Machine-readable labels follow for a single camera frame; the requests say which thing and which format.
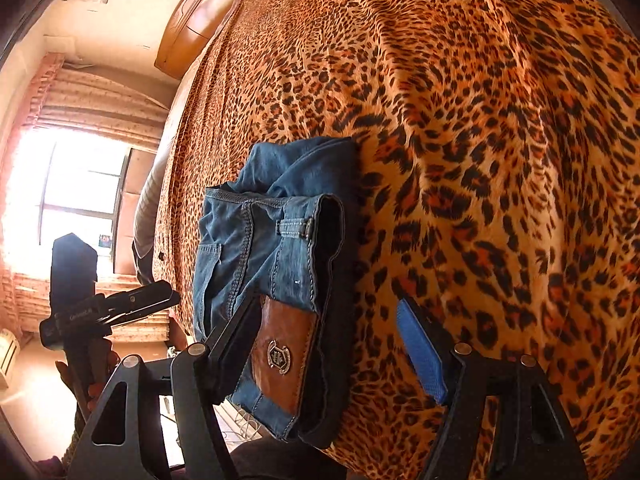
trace wooden headboard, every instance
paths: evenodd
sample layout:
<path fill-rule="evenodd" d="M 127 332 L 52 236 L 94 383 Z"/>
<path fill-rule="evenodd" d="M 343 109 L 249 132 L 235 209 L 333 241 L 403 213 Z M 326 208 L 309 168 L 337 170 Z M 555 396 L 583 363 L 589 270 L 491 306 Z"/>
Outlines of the wooden headboard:
<path fill-rule="evenodd" d="M 181 0 L 167 23 L 156 68 L 181 79 L 222 22 L 234 0 Z"/>

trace black bracket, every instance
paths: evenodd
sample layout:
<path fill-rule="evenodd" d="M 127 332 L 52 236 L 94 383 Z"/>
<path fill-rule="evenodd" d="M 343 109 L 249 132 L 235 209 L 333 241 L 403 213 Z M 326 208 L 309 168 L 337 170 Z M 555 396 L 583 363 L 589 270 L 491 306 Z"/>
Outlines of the black bracket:
<path fill-rule="evenodd" d="M 68 480 L 169 480 L 159 396 L 171 395 L 187 477 L 237 480 L 213 405 L 233 392 L 260 323 L 259 298 L 248 296 L 205 343 L 173 359 L 124 358 L 82 432 Z"/>
<path fill-rule="evenodd" d="M 489 396 L 498 397 L 488 480 L 587 480 L 580 447 L 558 396 L 531 355 L 481 356 L 431 322 L 411 298 L 398 330 L 425 391 L 449 408 L 420 480 L 466 480 Z"/>

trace air conditioner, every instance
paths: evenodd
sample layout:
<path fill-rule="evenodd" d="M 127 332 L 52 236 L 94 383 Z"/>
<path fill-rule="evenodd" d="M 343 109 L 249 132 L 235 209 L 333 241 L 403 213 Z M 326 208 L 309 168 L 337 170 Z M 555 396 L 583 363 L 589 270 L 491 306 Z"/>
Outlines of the air conditioner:
<path fill-rule="evenodd" d="M 8 330 L 0 330 L 0 390 L 9 387 L 9 379 L 19 352 L 20 345 L 15 335 Z"/>

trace jeans pocket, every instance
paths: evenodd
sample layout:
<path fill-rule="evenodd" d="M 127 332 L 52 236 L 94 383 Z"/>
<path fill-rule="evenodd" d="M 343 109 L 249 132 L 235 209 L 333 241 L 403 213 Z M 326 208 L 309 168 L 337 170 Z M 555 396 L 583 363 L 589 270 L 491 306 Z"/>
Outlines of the jeans pocket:
<path fill-rule="evenodd" d="M 204 330 L 205 293 L 220 262 L 222 244 L 200 244 L 193 276 L 193 330 L 198 341 L 207 337 Z"/>

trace blue jeans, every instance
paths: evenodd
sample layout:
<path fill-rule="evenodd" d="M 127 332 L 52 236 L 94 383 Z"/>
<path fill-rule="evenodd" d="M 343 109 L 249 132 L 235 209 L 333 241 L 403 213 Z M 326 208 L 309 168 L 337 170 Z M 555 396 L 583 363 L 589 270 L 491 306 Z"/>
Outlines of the blue jeans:
<path fill-rule="evenodd" d="M 193 280 L 199 340 L 226 323 L 249 292 L 318 315 L 306 367 L 307 420 L 284 412 L 255 384 L 250 361 L 233 393 L 283 440 L 326 447 L 346 405 L 353 338 L 356 151 L 351 139 L 256 144 L 235 183 L 207 188 Z"/>

